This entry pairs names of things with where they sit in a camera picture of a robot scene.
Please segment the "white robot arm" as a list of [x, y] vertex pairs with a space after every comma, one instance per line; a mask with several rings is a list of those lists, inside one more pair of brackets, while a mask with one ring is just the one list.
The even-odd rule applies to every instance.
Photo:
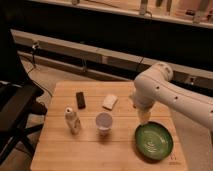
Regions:
[[133, 81], [133, 104], [146, 113], [159, 101], [213, 131], [213, 98], [172, 84], [172, 77], [172, 68], [164, 62], [138, 74]]

